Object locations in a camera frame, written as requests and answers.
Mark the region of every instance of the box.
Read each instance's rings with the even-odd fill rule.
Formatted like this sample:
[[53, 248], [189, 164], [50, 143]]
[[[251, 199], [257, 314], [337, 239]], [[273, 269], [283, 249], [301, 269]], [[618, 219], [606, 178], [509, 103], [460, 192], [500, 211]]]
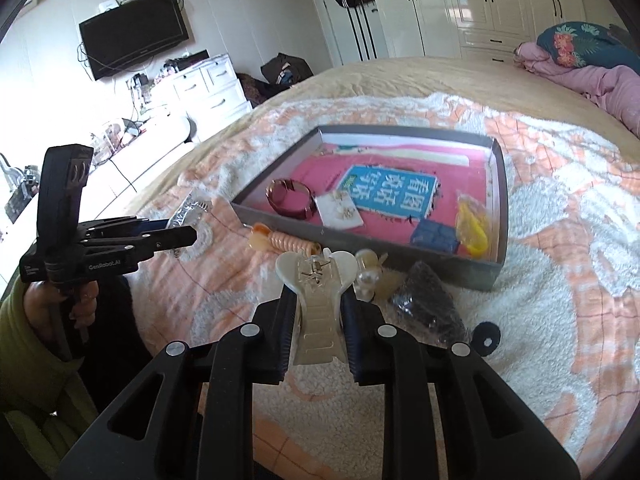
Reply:
[[[456, 150], [463, 153], [463, 150], [477, 153], [478, 157], [481, 157], [486, 164], [484, 172], [486, 208], [489, 218], [492, 219], [492, 244], [488, 250], [487, 258], [475, 260], [468, 256], [460, 256], [441, 250], [428, 250], [349, 231], [338, 231], [322, 225], [314, 225], [308, 221], [280, 216], [270, 208], [265, 208], [263, 206], [266, 203], [265, 191], [271, 181], [275, 178], [290, 178], [292, 172], [323, 145], [356, 151], [359, 149], [358, 147], [366, 147], [366, 150], [374, 152], [379, 148], [379, 151], [393, 150], [393, 153], [401, 153], [406, 146], [418, 146], [427, 150], [425, 153], [432, 153], [428, 150], [441, 150], [440, 153], [443, 154], [443, 157], [449, 156], [452, 164], [460, 165], [464, 164], [463, 155], [446, 155], [448, 152], [443, 150], [451, 150], [451, 153]], [[504, 265], [508, 230], [504, 159], [497, 141], [487, 136], [408, 126], [318, 126], [258, 175], [232, 200], [231, 205], [240, 221], [247, 226], [261, 222], [273, 231], [281, 231], [305, 240], [316, 241], [323, 247], [329, 247], [332, 251], [343, 250], [355, 253], [360, 249], [371, 249], [379, 255], [388, 253], [385, 266], [405, 272], [414, 262], [422, 260], [429, 264], [445, 282], [466, 288], [490, 290]], [[434, 245], [435, 247], [450, 248], [452, 246], [449, 239], [451, 227], [442, 227], [442, 229], [436, 230], [417, 229], [412, 235], [412, 239], [424, 236], [436, 237], [438, 241], [437, 245]]]

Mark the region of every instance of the hand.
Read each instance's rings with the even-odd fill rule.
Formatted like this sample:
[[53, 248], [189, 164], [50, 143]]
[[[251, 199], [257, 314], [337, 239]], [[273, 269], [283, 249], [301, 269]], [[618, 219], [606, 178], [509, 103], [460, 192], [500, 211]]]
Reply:
[[[75, 327], [89, 326], [95, 321], [95, 298], [98, 297], [98, 283], [91, 282], [76, 288], [76, 298], [71, 315], [76, 320]], [[61, 294], [49, 282], [31, 283], [24, 293], [22, 304], [29, 324], [38, 339], [44, 344], [52, 343], [55, 339], [49, 307], [65, 301], [67, 296]]]

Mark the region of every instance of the gray box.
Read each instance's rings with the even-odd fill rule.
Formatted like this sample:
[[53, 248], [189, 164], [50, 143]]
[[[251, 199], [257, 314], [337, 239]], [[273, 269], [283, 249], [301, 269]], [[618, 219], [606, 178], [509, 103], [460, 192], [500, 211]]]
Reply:
[[[249, 197], [255, 199], [259, 194], [264, 195], [266, 187], [273, 179], [289, 177], [290, 172], [322, 144], [354, 144], [354, 139], [359, 139], [360, 142], [358, 144], [366, 145], [367, 137], [369, 137], [369, 142], [380, 142], [381, 145], [407, 143], [416, 139], [433, 139], [445, 143], [453, 142], [485, 148], [488, 153], [489, 168], [492, 174], [492, 202], [494, 205], [492, 232], [498, 233], [497, 240], [495, 236], [492, 236], [494, 240], [490, 249], [492, 259], [473, 260], [455, 254], [440, 253], [410, 245], [378, 240], [286, 218], [277, 215], [275, 212], [267, 213], [245, 204]], [[404, 272], [408, 271], [414, 262], [422, 260], [429, 264], [445, 282], [476, 290], [491, 290], [502, 270], [507, 250], [509, 215], [507, 180], [502, 150], [498, 142], [492, 137], [454, 130], [375, 125], [318, 126], [302, 137], [258, 175], [232, 200], [231, 205], [240, 221], [247, 226], [261, 222], [273, 231], [280, 231], [305, 240], [318, 242], [323, 247], [329, 247], [332, 251], [355, 253], [360, 249], [371, 249], [377, 254], [388, 253], [389, 257], [385, 266]]]

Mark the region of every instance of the cabinet handle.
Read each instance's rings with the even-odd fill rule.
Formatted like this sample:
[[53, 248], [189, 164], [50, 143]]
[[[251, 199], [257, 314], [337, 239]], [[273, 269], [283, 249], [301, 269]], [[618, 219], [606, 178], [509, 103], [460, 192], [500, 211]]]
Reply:
[[213, 110], [213, 108], [218, 108], [219, 106], [222, 106], [224, 103], [226, 103], [226, 99], [222, 99], [222, 101], [220, 101], [217, 105], [213, 105], [210, 110]]

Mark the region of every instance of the orange plaid blanket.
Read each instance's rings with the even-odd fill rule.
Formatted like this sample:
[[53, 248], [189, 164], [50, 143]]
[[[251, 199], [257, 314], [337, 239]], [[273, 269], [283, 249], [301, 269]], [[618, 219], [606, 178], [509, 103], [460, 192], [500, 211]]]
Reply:
[[[217, 340], [279, 296], [276, 254], [247, 246], [228, 200], [313, 127], [332, 123], [458, 129], [500, 142], [507, 261], [493, 291], [452, 295], [468, 326], [500, 326], [487, 361], [588, 475], [640, 400], [640, 167], [578, 126], [442, 93], [302, 101], [264, 115], [138, 212], [170, 216], [194, 188], [212, 197], [197, 243], [179, 258], [157, 255], [130, 279], [146, 344], [157, 352], [172, 340]], [[379, 478], [382, 395], [352, 384], [337, 362], [290, 368], [281, 386], [254, 389], [255, 459], [285, 480]]]

